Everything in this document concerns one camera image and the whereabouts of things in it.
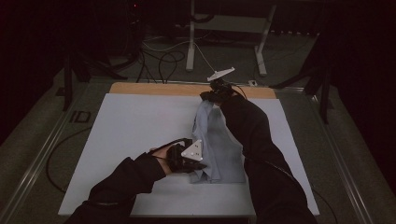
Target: black sleeve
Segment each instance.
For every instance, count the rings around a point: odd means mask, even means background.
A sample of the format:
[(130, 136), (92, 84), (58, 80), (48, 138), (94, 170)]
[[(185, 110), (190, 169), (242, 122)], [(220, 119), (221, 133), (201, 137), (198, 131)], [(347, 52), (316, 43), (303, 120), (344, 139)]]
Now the black sleeve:
[(306, 196), (273, 143), (266, 114), (240, 95), (221, 105), (226, 124), (242, 144), (258, 223), (317, 223)]
[(65, 223), (127, 223), (136, 194), (151, 193), (154, 182), (164, 177), (154, 157), (144, 153), (135, 161), (127, 158), (91, 189), (89, 199)]

